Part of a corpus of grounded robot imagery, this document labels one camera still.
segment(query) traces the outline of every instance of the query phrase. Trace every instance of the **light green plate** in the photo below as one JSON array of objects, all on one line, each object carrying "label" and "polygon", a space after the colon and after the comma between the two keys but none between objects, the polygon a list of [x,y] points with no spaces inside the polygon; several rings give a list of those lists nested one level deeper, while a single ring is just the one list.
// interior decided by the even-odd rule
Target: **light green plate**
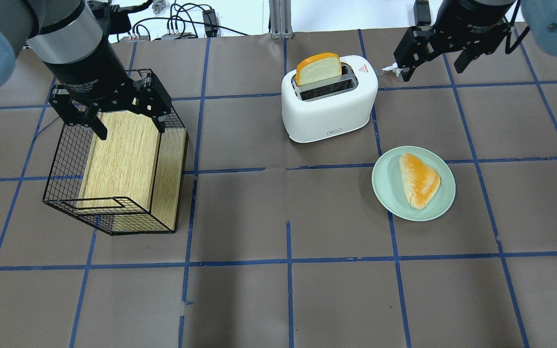
[{"label": "light green plate", "polygon": [[[435,169],[440,176],[440,188],[424,208],[413,208],[405,198],[398,159],[405,152],[420,158]],[[451,168],[436,154],[422,147],[401,146],[385,152],[373,167],[373,191],[389,212],[411,221],[428,221],[438,218],[453,205],[455,200],[455,177]]]}]

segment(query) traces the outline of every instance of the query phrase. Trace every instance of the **white toaster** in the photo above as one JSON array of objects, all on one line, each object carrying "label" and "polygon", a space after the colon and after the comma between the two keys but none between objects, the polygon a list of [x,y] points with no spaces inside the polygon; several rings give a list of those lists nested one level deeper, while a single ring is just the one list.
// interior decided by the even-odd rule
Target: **white toaster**
[{"label": "white toaster", "polygon": [[378,77],[360,56],[340,58],[342,75],[296,86],[296,70],[283,77],[281,105],[289,138],[311,143],[362,128],[369,121]]}]

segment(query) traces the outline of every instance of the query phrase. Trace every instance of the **bread roll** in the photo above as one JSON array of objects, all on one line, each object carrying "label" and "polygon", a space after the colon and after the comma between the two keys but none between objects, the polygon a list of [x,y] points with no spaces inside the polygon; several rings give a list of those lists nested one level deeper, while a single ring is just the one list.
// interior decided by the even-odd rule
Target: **bread roll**
[{"label": "bread roll", "polygon": [[296,68],[296,85],[302,86],[341,75],[341,61],[336,53],[308,57]]},{"label": "bread roll", "polygon": [[412,154],[403,154],[399,159],[399,167],[407,201],[416,209],[424,208],[438,192],[440,176],[435,169]]}]

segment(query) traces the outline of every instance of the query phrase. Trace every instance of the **wooden block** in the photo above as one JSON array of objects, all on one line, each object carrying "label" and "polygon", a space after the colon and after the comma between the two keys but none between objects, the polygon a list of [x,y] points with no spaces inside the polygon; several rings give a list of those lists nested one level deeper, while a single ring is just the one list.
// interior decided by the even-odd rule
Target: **wooden block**
[{"label": "wooden block", "polygon": [[[175,230],[177,201],[186,153],[186,129],[160,134],[149,117],[131,112],[100,115],[106,141],[93,137],[79,198],[126,196]],[[119,207],[113,200],[78,201],[79,208]],[[149,216],[115,216],[113,229],[155,231]]]},{"label": "wooden block", "polygon": [[[152,119],[131,112],[100,115],[105,141],[93,136],[79,199],[126,196],[150,208],[161,140]],[[119,206],[113,200],[78,201],[79,208]]]},{"label": "wooden block", "polygon": [[170,128],[162,134],[152,198],[152,214],[175,229],[177,198],[186,154],[186,128]]}]

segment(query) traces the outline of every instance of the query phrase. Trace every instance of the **black wire basket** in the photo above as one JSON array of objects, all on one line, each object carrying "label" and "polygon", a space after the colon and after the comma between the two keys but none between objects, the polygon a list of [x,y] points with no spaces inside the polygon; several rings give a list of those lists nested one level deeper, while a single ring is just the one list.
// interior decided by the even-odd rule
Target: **black wire basket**
[{"label": "black wire basket", "polygon": [[[164,123],[166,130],[185,130],[174,108],[166,116]],[[175,233],[175,228],[168,227],[152,214],[152,206],[148,207],[149,210],[145,209],[131,198],[79,198],[93,137],[94,133],[89,128],[65,125],[62,127],[42,201],[112,236]],[[79,204],[82,201],[101,203],[99,207],[82,207],[86,205]]]}]

